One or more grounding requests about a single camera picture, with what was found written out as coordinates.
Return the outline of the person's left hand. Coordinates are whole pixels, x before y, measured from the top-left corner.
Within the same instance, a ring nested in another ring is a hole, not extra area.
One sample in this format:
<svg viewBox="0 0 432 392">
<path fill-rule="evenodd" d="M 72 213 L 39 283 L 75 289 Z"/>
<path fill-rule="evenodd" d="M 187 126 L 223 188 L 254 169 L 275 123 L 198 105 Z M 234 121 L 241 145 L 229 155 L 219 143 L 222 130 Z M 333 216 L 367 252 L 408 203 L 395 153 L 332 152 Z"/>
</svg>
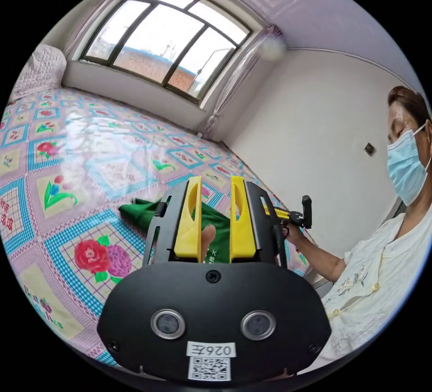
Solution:
<svg viewBox="0 0 432 392">
<path fill-rule="evenodd" d="M 201 262 L 204 262 L 208 249 L 216 236 L 216 228 L 212 224 L 208 224 L 201 231 Z"/>
</svg>

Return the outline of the person's right hand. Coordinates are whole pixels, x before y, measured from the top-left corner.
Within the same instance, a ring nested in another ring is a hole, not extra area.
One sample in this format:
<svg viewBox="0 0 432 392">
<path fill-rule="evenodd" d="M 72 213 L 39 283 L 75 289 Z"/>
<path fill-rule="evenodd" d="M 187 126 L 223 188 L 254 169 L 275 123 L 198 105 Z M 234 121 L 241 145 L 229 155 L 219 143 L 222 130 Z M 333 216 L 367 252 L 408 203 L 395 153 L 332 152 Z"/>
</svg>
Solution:
<svg viewBox="0 0 432 392">
<path fill-rule="evenodd" d="M 308 241 L 301 229 L 293 224 L 287 224 L 283 227 L 283 235 L 285 239 L 289 243 L 293 244 L 298 251 L 300 251 L 301 246 Z"/>
</svg>

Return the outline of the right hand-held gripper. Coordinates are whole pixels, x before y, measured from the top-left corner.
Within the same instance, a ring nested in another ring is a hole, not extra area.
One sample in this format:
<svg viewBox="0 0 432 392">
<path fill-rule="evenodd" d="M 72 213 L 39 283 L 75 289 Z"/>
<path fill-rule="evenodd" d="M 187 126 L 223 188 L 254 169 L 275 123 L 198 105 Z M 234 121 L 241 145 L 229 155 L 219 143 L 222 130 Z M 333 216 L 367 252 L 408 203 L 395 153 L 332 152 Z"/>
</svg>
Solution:
<svg viewBox="0 0 432 392">
<path fill-rule="evenodd" d="M 274 212 L 278 219 L 285 220 L 285 223 L 292 224 L 297 227 L 303 228 L 305 224 L 305 219 L 302 213 L 297 211 L 287 211 L 274 207 Z"/>
</svg>

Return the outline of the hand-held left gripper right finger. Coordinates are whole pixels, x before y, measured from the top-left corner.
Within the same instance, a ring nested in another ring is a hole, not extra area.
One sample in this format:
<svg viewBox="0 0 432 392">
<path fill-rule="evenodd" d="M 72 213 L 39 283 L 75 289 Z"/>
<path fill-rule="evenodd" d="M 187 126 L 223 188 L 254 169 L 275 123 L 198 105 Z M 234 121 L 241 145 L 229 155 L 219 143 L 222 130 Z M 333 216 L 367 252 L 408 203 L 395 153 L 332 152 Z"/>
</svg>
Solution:
<svg viewBox="0 0 432 392">
<path fill-rule="evenodd" d="M 244 179 L 231 177 L 230 261 L 252 260 L 256 245 Z"/>
</svg>

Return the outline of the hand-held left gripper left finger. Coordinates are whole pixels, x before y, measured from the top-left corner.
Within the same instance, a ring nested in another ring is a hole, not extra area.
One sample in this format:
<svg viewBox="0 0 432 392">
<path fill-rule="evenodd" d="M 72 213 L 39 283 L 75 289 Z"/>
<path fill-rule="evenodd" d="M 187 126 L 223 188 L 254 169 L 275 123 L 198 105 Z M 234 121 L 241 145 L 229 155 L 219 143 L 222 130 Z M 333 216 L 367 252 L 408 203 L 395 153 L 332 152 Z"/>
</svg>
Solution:
<svg viewBox="0 0 432 392">
<path fill-rule="evenodd" d="M 180 210 L 174 254 L 179 259 L 201 259 L 202 178 L 189 179 Z"/>
</svg>

